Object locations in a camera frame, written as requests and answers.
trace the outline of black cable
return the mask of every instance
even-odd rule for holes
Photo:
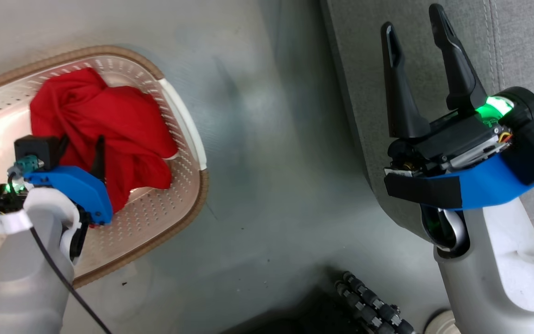
[[[18,195],[15,193],[15,189],[13,188],[13,182],[12,181],[13,181],[13,177],[14,176],[15,176],[15,173],[11,173],[11,174],[9,174],[9,177],[8,177],[9,193],[11,194],[13,202],[16,204],[18,209],[21,209],[22,205],[19,202]],[[36,245],[38,245],[38,249],[40,249],[40,252],[43,254],[44,259],[47,261],[49,266],[51,266],[51,269],[53,269],[53,271],[55,272],[57,277],[59,277],[59,280],[61,281],[61,283],[63,283],[63,285],[65,285],[65,288],[72,294],[72,296],[74,296],[74,298],[78,301],[78,303],[80,303],[80,305],[83,307],[83,309],[85,309],[85,311],[89,314],[89,316],[91,316],[92,319],[94,319],[94,321],[96,321],[98,326],[100,326],[100,328],[102,328],[102,330],[106,334],[111,334],[111,332],[108,329],[108,327],[106,327],[106,325],[104,325],[102,320],[96,315],[96,313],[94,313],[94,311],[89,307],[89,305],[85,302],[85,300],[83,300],[83,298],[81,298],[80,294],[78,294],[78,292],[76,291],[76,289],[74,289],[74,287],[71,285],[71,283],[69,283],[67,281],[67,279],[65,278],[63,273],[61,273],[61,271],[59,270],[59,268],[55,264],[55,262],[53,262],[53,258],[51,258],[51,255],[46,250],[45,245],[43,245],[42,240],[40,240],[40,237],[38,236],[38,233],[36,233],[36,230],[35,230],[34,226],[32,226],[30,228],[30,233],[32,233],[32,237],[34,237],[34,241],[36,241]]]
[[[91,316],[92,319],[96,321],[98,326],[100,326],[100,328],[102,328],[102,330],[104,330],[106,334],[111,334],[110,330],[106,327],[106,325],[104,325],[102,320],[100,320],[100,318],[96,315],[96,313],[94,313],[94,311],[91,308],[89,308],[85,300],[81,298],[80,294],[78,294],[76,289],[72,287],[72,285],[67,281],[65,276],[63,276],[63,274],[61,273],[61,271],[59,270],[55,262],[53,262],[53,259],[51,258],[49,252],[45,249],[45,245],[43,245],[43,242],[40,240],[38,233],[36,233],[34,226],[30,228],[30,233],[32,233],[32,236],[34,237],[34,241],[36,241],[36,245],[38,245],[38,248],[43,253],[44,259],[49,263],[49,266],[53,268],[53,271],[55,272],[55,274],[57,274],[57,277],[59,277],[59,280],[61,280],[61,283],[65,285],[67,290],[69,290],[69,292],[74,296],[74,298],[78,301],[78,303],[80,303],[80,305],[83,307],[83,309],[85,309],[85,311],[89,314],[89,316]]]

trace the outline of red garment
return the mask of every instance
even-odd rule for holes
[[[167,189],[172,175],[163,158],[178,148],[151,95],[133,87],[108,87],[85,68],[47,80],[30,103],[32,134],[64,134],[70,145],[62,165],[89,171],[100,135],[106,140],[106,189],[117,212],[129,191],[141,186]]]

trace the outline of stitching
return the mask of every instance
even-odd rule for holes
[[[495,1],[493,1],[493,4],[494,8],[496,9],[496,28],[498,29],[498,51],[500,53],[500,69],[502,70],[502,89],[505,89],[506,81],[504,80],[504,59],[502,58],[502,38],[500,38],[500,21],[498,19],[498,6],[496,6]]]
[[[485,7],[485,0],[483,0],[483,14],[485,15],[485,29],[487,31],[487,38],[488,38],[488,53],[489,53],[489,70],[491,71],[491,85],[493,87],[493,93],[496,93],[496,83],[494,80],[494,66],[491,62],[491,47],[490,47],[490,26],[488,25],[488,9]]]

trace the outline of yellow wire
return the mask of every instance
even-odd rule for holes
[[[512,134],[509,133],[509,132],[500,133],[500,137],[498,138],[498,142],[502,142],[504,140],[504,138],[508,137],[509,135],[512,135]]]

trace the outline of white round object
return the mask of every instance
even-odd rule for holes
[[[452,311],[440,313],[426,327],[424,334],[460,334],[460,330],[454,325],[454,314]]]

